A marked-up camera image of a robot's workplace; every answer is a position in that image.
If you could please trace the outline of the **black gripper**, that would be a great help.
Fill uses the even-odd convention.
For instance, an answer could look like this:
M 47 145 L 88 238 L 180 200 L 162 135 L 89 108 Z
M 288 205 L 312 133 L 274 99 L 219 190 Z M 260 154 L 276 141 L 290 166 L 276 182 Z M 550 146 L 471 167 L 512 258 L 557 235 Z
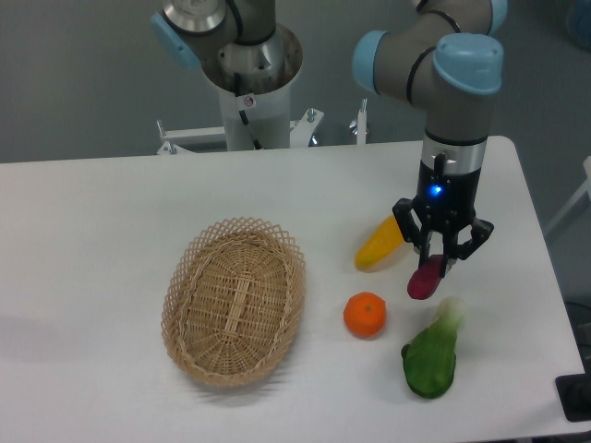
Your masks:
M 458 259 L 468 259 L 490 238 L 493 224 L 475 219 L 480 173 L 477 169 L 469 174 L 437 175 L 434 169 L 420 162 L 416 196 L 400 198 L 392 207 L 403 239 L 419 255 L 420 268 L 429 258 L 432 231 L 443 233 L 441 277 L 446 276 Z M 459 244 L 458 232 L 468 225 L 471 225 L 470 238 Z

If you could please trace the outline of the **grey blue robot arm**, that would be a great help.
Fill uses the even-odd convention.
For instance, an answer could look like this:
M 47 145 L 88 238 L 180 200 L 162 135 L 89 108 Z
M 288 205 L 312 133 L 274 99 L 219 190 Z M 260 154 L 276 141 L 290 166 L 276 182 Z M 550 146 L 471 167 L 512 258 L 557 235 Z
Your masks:
M 427 116 L 414 198 L 393 215 L 419 268 L 445 274 L 490 237 L 474 201 L 503 50 L 494 31 L 503 1 L 419 1 L 406 32 L 372 31 L 352 57 L 362 88 L 422 109 Z M 165 1 L 151 19 L 162 46 L 182 66 L 198 66 L 229 99 L 225 126 L 234 149 L 271 149 L 274 120 L 262 99 L 292 83 L 301 67 L 298 42 L 281 26 L 272 1 Z

